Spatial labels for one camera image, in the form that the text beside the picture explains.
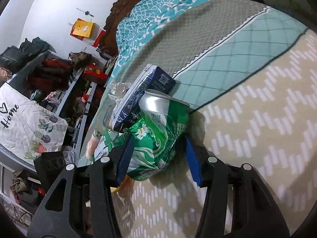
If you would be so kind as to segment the green crushed soda can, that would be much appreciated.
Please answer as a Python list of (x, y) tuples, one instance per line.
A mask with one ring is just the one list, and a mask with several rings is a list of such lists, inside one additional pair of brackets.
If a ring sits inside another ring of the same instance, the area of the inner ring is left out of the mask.
[(107, 156), (134, 136), (134, 152), (127, 175), (144, 181), (162, 172), (176, 154), (177, 139), (187, 129), (190, 106), (157, 90), (147, 89), (139, 100), (140, 118), (123, 134), (105, 131), (95, 150), (95, 159)]

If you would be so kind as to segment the white home print cloth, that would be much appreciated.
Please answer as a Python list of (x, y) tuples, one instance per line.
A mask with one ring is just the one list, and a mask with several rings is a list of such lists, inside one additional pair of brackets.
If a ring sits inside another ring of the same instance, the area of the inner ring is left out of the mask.
[(59, 151), (67, 129), (66, 120), (1, 86), (1, 145), (22, 161), (32, 165), (38, 155)]

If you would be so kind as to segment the beige chevron mattress cover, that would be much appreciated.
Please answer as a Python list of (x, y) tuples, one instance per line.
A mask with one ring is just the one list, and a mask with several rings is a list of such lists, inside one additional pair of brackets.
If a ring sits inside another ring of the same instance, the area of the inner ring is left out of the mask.
[[(291, 233), (316, 202), (316, 34), (307, 30), (283, 55), (194, 112), (195, 142), (226, 164), (252, 165)], [(165, 171), (128, 181), (113, 195), (123, 237), (193, 237), (206, 189), (178, 154)]]

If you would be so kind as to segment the blue white carton box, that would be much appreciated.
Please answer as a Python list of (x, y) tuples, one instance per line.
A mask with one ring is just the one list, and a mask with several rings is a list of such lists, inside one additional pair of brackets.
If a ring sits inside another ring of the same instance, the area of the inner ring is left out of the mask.
[(116, 109), (113, 110), (110, 126), (116, 132), (124, 132), (140, 118), (139, 100), (146, 89), (169, 93), (176, 81), (160, 67), (148, 64), (129, 88)]

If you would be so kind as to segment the crumpled clear plastic wrapper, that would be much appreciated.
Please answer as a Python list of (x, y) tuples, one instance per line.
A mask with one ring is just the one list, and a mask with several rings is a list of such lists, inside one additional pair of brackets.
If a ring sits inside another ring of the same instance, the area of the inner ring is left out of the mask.
[(110, 83), (110, 93), (108, 94), (109, 99), (114, 101), (116, 104), (119, 104), (131, 86), (132, 84), (128, 82), (122, 83), (112, 81)]

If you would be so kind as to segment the grey metal clothes rack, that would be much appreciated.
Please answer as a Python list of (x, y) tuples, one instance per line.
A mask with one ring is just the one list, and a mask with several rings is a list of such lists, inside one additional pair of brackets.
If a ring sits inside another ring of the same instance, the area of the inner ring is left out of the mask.
[[(60, 59), (61, 57), (56, 53), (48, 50), (44, 53), (39, 54), (32, 61), (28, 62), (23, 69), (14, 74), (9, 80), (6, 81), (6, 84), (10, 85), (12, 88), (17, 90), (22, 95), (27, 95), (31, 89), (30, 85), (27, 83), (27, 75), (34, 70), (34, 68), (40, 65), (40, 62), (45, 59)], [(69, 85), (68, 89), (65, 91), (64, 97), (57, 107), (55, 116), (59, 116), (63, 119), (69, 118), (71, 112), (75, 105), (75, 100), (79, 97), (79, 92), (83, 91), (84, 88), (84, 69), (75, 71), (72, 77), (72, 83)], [(85, 134), (85, 125), (87, 123), (87, 117), (91, 115), (89, 112), (91, 107), (91, 101), (94, 97), (97, 84), (94, 82), (89, 83), (88, 91), (89, 98), (88, 102), (85, 104), (83, 114), (81, 115), (82, 121), (80, 128), (75, 129), (74, 138), (72, 140), (65, 139), (64, 143), (67, 145), (72, 145), (73, 151), (75, 153), (75, 164), (78, 164), (81, 148), (84, 141)], [(4, 146), (1, 146), (1, 165), (7, 167), (7, 169), (12, 172), (16, 170), (28, 170), (33, 175), (36, 174), (34, 165), (28, 163), (26, 160), (19, 158), (13, 152), (6, 149)]]

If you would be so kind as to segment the teal grey quilted blanket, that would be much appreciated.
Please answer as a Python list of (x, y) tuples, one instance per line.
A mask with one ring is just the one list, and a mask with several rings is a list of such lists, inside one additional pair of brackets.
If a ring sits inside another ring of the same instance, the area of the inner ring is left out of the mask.
[(119, 67), (111, 80), (132, 83), (147, 64), (175, 80), (171, 96), (191, 115), (288, 51), (309, 28), (288, 14), (249, 0), (211, 0), (167, 24)]

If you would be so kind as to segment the dark carved wooden headboard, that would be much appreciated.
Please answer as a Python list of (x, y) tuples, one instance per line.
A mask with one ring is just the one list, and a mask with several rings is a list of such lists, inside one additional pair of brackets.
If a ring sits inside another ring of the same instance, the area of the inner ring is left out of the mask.
[(110, 59), (118, 55), (118, 46), (116, 43), (116, 31), (119, 23), (131, 13), (134, 6), (141, 0), (117, 0), (113, 3), (110, 15), (106, 19), (103, 30), (105, 33), (99, 40), (97, 52), (103, 59)]

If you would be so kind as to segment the teal patterned duvet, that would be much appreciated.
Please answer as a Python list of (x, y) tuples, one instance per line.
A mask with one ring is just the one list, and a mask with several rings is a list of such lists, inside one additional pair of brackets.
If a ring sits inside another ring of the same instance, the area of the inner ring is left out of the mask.
[(118, 25), (116, 65), (122, 67), (170, 21), (210, 0), (141, 0)]

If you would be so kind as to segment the yellow red wall calendar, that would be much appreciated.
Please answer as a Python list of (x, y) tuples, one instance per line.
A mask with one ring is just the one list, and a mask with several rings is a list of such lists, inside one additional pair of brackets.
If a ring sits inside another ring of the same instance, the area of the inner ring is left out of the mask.
[(97, 48), (100, 43), (101, 37), (105, 31), (99, 27), (98, 24), (87, 22), (78, 18), (74, 24), (71, 24), (70, 36)]

